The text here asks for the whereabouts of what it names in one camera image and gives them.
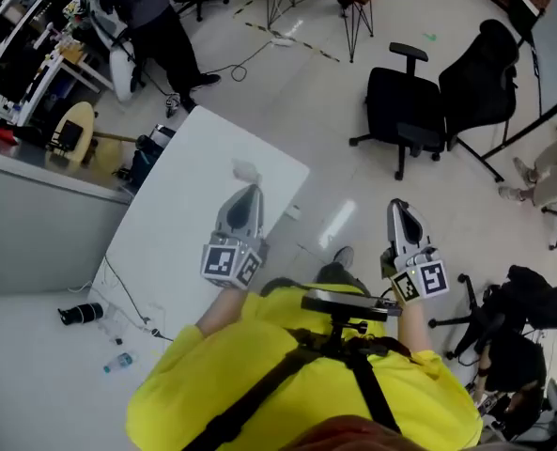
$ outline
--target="chair armrest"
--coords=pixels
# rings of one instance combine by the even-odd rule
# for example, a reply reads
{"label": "chair armrest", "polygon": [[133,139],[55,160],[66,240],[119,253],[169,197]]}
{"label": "chair armrest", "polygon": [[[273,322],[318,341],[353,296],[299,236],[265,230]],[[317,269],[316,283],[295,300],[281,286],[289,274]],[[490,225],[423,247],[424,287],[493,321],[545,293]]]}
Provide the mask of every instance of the chair armrest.
{"label": "chair armrest", "polygon": [[416,47],[406,45],[405,43],[391,42],[391,45],[389,45],[389,50],[394,54],[404,55],[416,60],[422,60],[423,62],[428,61],[428,55],[426,54],[426,52],[417,49]]}
{"label": "chair armrest", "polygon": [[408,58],[406,73],[413,75],[416,72],[416,60],[428,61],[428,55],[416,47],[410,47],[404,43],[396,43],[394,41],[389,45],[389,50],[394,54],[404,55]]}

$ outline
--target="water bottle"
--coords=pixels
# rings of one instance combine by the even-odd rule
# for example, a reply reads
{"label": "water bottle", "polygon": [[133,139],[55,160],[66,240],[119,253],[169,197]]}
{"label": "water bottle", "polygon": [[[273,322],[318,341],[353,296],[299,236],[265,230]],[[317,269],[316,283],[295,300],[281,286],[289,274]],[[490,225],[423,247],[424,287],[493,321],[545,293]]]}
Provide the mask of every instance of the water bottle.
{"label": "water bottle", "polygon": [[110,361],[103,369],[107,374],[109,374],[111,371],[115,371],[116,369],[128,367],[133,362],[134,360],[132,357],[127,352],[123,352],[114,358],[113,361]]}

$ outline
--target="caution tape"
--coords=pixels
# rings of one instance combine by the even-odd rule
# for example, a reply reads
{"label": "caution tape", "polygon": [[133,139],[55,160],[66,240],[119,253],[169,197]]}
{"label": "caution tape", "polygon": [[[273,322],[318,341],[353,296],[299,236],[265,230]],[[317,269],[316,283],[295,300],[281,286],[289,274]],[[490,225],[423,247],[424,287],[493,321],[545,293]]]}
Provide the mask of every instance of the caution tape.
{"label": "caution tape", "polygon": [[247,7],[249,7],[255,0],[249,0],[246,4],[244,4],[241,8],[234,12],[232,18],[236,17],[239,13],[242,13]]}
{"label": "caution tape", "polygon": [[286,40],[290,40],[290,41],[295,42],[295,43],[299,43],[300,45],[302,45],[305,48],[308,48],[312,52],[315,52],[317,54],[325,56],[326,58],[329,58],[330,60],[333,60],[334,62],[341,63],[341,61],[338,58],[336,58],[335,56],[327,54],[323,50],[319,49],[318,47],[314,47],[313,45],[310,45],[307,42],[300,41],[300,40],[294,39],[292,37],[287,37],[285,35],[282,35],[280,32],[276,32],[275,30],[271,30],[271,29],[266,28],[265,26],[262,26],[262,25],[257,25],[256,23],[245,22],[244,24],[247,25],[247,26],[250,26],[252,28],[256,28],[257,30],[261,30],[262,32],[266,32],[268,34],[271,34],[271,35],[275,36],[277,39],[286,39]]}

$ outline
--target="black pants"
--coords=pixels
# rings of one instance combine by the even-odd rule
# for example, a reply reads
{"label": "black pants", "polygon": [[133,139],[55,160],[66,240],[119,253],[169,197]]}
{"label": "black pants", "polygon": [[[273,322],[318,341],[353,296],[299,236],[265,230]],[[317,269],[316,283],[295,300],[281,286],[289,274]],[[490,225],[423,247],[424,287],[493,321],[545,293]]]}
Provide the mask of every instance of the black pants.
{"label": "black pants", "polygon": [[[340,262],[331,262],[324,266],[317,273],[315,282],[318,284],[345,284],[358,288],[364,296],[371,297],[370,291],[362,281],[353,277]],[[290,288],[296,286],[297,283],[287,277],[278,277],[272,279],[259,292],[261,297],[268,296],[276,288]]]}
{"label": "black pants", "polygon": [[167,72],[174,92],[189,95],[201,72],[191,41],[171,7],[155,20],[134,28],[132,42],[139,59],[151,57]]}

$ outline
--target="white table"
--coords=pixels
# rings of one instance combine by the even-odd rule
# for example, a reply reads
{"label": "white table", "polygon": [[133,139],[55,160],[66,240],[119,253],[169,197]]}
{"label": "white table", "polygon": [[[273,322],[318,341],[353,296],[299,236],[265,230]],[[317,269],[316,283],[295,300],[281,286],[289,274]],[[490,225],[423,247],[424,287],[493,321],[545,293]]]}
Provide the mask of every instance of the white table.
{"label": "white table", "polygon": [[[209,241],[217,212],[247,184],[233,176],[233,159],[253,163],[262,176],[264,234],[268,235],[307,178],[309,169],[236,125],[197,107],[178,129],[134,198],[107,256],[131,293],[148,328],[175,337],[195,323],[219,289],[200,276],[203,245]],[[104,300],[143,325],[105,262],[94,280]],[[89,302],[103,302],[91,290]],[[145,375],[161,357],[167,341],[136,329],[119,316],[124,346],[137,354]]]}

